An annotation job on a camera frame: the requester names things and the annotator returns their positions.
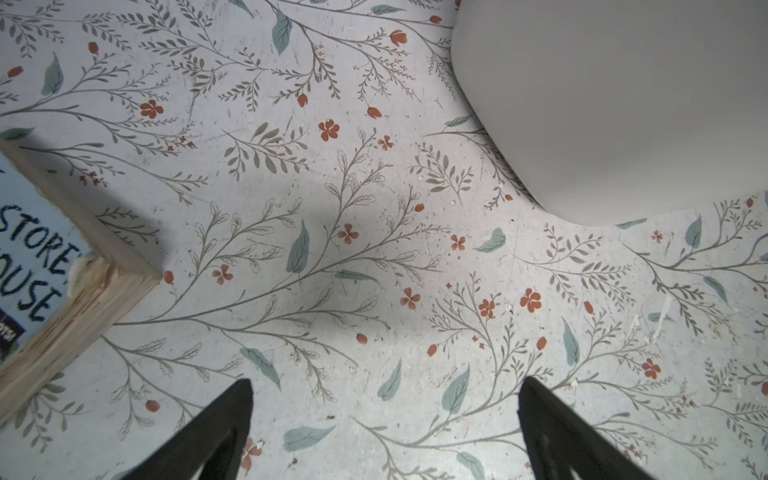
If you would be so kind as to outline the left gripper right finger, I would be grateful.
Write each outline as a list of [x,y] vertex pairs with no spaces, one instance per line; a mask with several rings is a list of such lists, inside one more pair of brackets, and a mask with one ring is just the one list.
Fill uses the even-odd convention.
[[522,383],[518,417],[537,479],[652,479],[533,377]]

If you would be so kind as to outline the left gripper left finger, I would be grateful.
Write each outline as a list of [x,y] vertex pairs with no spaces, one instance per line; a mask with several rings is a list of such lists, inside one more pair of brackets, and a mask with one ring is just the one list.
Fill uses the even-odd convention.
[[235,381],[126,479],[234,479],[250,431],[253,389]]

